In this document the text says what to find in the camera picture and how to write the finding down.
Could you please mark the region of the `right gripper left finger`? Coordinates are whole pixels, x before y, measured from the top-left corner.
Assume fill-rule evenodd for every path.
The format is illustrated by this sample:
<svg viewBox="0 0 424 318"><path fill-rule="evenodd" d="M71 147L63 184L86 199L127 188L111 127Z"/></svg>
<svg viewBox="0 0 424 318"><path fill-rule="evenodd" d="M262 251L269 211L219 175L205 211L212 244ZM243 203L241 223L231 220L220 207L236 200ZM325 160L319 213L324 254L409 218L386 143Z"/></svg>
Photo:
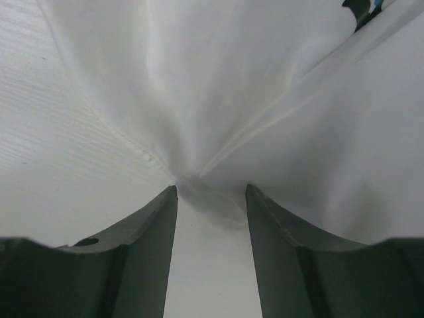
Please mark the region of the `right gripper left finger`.
<svg viewBox="0 0 424 318"><path fill-rule="evenodd" d="M170 186L72 246L2 238L1 316L162 317L177 210Z"/></svg>

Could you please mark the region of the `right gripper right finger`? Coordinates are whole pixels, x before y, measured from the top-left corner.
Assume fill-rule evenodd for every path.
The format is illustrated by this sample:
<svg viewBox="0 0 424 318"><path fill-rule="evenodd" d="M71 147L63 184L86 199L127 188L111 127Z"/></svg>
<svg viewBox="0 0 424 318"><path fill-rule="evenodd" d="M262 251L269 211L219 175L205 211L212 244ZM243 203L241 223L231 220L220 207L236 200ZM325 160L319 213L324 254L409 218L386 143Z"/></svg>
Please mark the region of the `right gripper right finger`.
<svg viewBox="0 0 424 318"><path fill-rule="evenodd" d="M360 244L245 192L264 317L422 317L423 239Z"/></svg>

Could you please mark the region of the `white printed t shirt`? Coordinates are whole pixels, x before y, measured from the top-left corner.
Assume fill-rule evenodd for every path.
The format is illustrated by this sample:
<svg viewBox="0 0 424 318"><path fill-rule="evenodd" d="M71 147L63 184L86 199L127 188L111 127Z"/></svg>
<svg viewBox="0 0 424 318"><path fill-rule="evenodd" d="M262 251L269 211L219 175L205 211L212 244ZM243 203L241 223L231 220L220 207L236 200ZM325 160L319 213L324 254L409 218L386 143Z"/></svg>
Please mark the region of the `white printed t shirt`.
<svg viewBox="0 0 424 318"><path fill-rule="evenodd" d="M261 317L244 190L423 235L422 1L42 1L79 99L178 187L167 317Z"/></svg>

